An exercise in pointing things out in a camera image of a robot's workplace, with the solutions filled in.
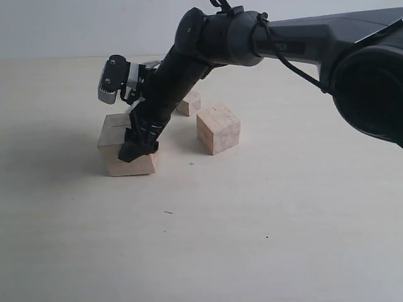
white table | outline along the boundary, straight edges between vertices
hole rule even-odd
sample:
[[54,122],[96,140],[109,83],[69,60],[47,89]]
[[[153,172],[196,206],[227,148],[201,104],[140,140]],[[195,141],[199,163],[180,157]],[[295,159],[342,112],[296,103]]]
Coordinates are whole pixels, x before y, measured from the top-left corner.
[[401,148],[265,60],[196,86],[238,147],[207,155],[175,114],[157,174],[111,178],[96,142],[126,106],[96,99],[104,61],[0,62],[0,301],[403,300]]

